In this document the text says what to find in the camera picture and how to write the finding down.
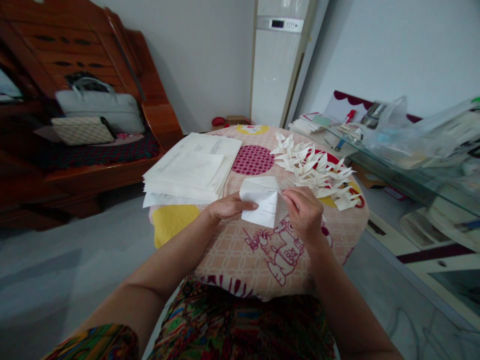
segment bag handle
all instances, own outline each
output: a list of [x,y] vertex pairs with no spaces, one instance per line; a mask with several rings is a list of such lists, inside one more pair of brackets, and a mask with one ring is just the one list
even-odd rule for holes
[[82,83],[84,82],[84,80],[89,80],[90,82],[103,85],[104,87],[106,87],[109,93],[115,94],[114,88],[111,85],[107,84],[106,82],[100,81],[94,77],[82,77],[71,85],[72,90],[78,95],[81,95],[82,91],[85,91],[84,87],[82,86]]

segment hand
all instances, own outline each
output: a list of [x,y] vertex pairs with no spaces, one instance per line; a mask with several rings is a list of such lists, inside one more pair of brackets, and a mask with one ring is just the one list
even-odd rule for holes
[[298,237],[309,243],[318,241],[322,236],[322,214],[324,206],[306,186],[290,187],[282,191],[288,206],[290,224]]
[[240,193],[237,191],[231,195],[225,196],[220,200],[212,202],[206,207],[210,217],[219,222],[222,219],[228,219],[240,214],[243,210],[255,210],[259,205],[255,202],[242,201]]

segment floor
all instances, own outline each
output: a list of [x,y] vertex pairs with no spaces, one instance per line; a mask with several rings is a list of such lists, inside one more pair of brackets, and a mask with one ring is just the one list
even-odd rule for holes
[[[141,194],[139,186],[107,193],[103,213],[49,231],[0,231],[2,359],[40,358],[155,251]],[[478,335],[453,325],[375,241],[364,236],[345,270],[403,356],[480,358]]]

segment floral dress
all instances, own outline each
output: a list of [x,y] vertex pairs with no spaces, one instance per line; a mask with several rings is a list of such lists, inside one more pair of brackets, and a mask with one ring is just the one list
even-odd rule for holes
[[[334,339],[319,301],[309,295],[237,298],[187,278],[171,304],[148,359],[333,359]],[[128,326],[77,334],[46,355],[59,359],[139,359]]]

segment carved wooden backrest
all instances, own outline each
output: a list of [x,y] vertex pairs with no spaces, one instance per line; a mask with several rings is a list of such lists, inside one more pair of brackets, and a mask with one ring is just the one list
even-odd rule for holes
[[88,0],[37,1],[0,0],[0,39],[45,95],[54,99],[70,89],[65,75],[86,71],[141,100],[142,70],[116,14]]

